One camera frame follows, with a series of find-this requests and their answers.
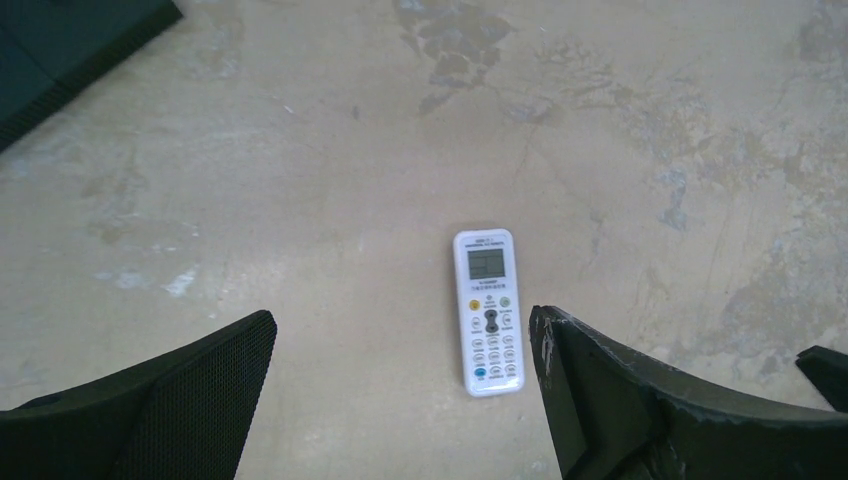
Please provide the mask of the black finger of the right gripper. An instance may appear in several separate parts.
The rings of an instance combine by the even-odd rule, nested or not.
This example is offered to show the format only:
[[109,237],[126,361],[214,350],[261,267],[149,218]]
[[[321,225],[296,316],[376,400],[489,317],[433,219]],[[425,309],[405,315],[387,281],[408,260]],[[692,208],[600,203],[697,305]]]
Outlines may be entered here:
[[795,364],[835,411],[847,411],[846,354],[812,346],[797,355]]

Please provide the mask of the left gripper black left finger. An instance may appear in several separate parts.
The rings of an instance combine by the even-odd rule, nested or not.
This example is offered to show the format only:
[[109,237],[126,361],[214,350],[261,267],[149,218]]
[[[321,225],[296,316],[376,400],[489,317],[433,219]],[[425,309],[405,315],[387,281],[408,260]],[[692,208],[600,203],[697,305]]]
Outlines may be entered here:
[[1,413],[4,479],[232,479],[277,324],[257,311],[193,343]]

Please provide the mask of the grey remote control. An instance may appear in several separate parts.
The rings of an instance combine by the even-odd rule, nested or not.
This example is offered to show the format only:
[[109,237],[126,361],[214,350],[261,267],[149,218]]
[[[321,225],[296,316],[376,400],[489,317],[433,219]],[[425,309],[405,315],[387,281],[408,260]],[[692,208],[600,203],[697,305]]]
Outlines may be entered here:
[[518,392],[525,366],[513,236],[466,230],[452,247],[465,389],[474,398]]

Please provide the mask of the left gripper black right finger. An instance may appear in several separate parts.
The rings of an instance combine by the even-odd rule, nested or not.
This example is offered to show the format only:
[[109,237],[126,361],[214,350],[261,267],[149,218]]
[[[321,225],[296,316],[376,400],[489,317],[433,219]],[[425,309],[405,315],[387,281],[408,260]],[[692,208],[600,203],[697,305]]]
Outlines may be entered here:
[[708,382],[536,306],[529,340],[566,479],[843,479],[847,411]]

